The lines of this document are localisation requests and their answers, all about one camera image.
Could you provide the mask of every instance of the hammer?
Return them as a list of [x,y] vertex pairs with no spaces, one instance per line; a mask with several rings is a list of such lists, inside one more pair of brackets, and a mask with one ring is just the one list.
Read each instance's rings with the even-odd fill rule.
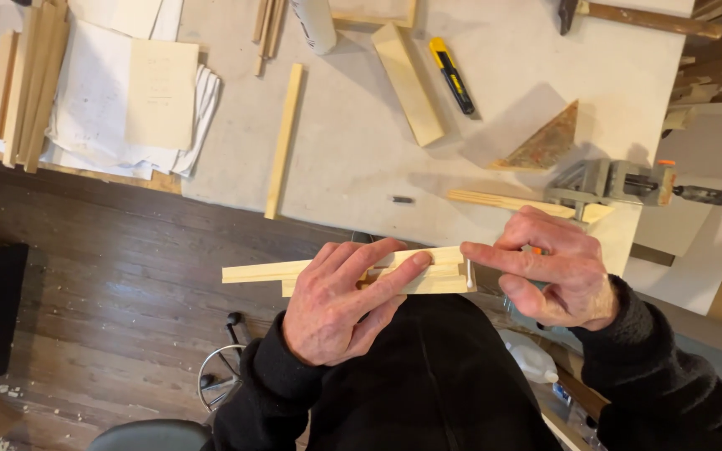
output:
[[670,31],[672,33],[679,33],[680,35],[703,36],[714,40],[720,39],[722,36],[722,25],[717,23],[671,15],[660,15],[658,13],[632,10],[631,8],[621,8],[619,6],[601,5],[599,3],[587,2],[587,0],[561,0],[559,3],[559,18],[562,20],[562,36],[566,35],[569,31],[575,15],[587,15],[613,22],[645,26],[646,28]]

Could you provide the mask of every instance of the white tube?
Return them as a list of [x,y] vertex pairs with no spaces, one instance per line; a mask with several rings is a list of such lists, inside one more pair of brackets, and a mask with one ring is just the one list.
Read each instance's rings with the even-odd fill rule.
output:
[[311,50],[317,55],[330,53],[336,46],[336,28],[327,0],[290,0],[289,3],[300,19]]

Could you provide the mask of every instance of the wooden floor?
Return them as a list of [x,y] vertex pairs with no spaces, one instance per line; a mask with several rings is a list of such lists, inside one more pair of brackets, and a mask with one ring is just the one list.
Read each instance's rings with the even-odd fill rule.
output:
[[[222,285],[223,266],[313,258],[347,231],[0,164],[0,238],[30,252],[10,370],[15,449],[85,449],[129,421],[203,421],[196,374],[229,344],[227,313],[262,336],[278,282]],[[496,299],[488,314],[500,314]]]

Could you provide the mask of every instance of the triangular wood piece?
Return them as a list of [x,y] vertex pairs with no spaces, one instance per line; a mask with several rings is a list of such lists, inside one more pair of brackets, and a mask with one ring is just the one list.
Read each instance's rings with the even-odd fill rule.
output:
[[507,158],[496,160],[489,169],[502,171],[545,171],[564,157],[573,145],[578,120],[578,101],[539,129]]

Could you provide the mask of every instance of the person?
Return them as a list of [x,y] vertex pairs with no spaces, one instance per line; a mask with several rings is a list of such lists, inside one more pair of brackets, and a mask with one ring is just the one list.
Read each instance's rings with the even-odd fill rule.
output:
[[[560,449],[480,309],[458,294],[398,295],[429,253],[356,289],[367,268],[405,247],[326,244],[288,310],[247,346],[244,385],[216,411],[203,449],[295,449],[309,412],[308,449]],[[607,274],[595,238],[527,206],[493,246],[466,242],[461,252],[504,273],[500,286],[521,313],[581,340],[583,382],[611,401],[597,431],[610,451],[722,449],[722,380],[676,347],[659,310]],[[550,284],[540,291],[528,279]]]

